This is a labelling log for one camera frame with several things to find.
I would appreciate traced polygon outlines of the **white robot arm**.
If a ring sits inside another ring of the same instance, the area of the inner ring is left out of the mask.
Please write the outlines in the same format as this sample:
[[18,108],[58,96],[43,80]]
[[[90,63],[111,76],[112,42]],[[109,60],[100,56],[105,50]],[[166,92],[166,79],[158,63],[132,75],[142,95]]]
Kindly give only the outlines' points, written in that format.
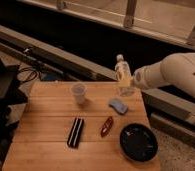
[[138,68],[134,73],[119,54],[115,72],[120,94],[126,94],[132,87],[153,89],[173,85],[195,99],[195,53],[174,53],[157,63]]

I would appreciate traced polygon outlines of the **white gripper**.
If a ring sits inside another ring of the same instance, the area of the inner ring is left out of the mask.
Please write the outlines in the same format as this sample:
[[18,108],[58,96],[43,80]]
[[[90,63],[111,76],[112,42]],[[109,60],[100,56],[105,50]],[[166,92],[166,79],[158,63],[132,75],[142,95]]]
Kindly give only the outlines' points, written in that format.
[[145,80],[145,68],[144,67],[136,69],[133,76],[134,76],[134,81],[132,77],[123,78],[119,81],[118,85],[120,87],[133,87],[135,84],[135,86],[140,89],[148,88],[147,82]]

